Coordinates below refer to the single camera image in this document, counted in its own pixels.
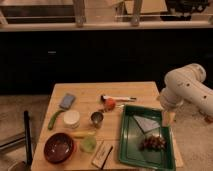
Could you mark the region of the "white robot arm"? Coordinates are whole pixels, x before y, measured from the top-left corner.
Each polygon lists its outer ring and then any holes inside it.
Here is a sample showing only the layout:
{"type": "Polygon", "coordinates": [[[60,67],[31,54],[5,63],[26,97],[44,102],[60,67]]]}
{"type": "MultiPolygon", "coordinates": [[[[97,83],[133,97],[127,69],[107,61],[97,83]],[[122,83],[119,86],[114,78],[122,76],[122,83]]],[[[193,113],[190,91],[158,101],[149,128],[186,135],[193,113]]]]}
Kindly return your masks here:
{"type": "Polygon", "coordinates": [[[161,106],[165,111],[171,111],[187,100],[213,117],[213,89],[203,84],[205,79],[206,71],[197,63],[169,71],[164,77],[165,87],[158,97],[161,106]]]}

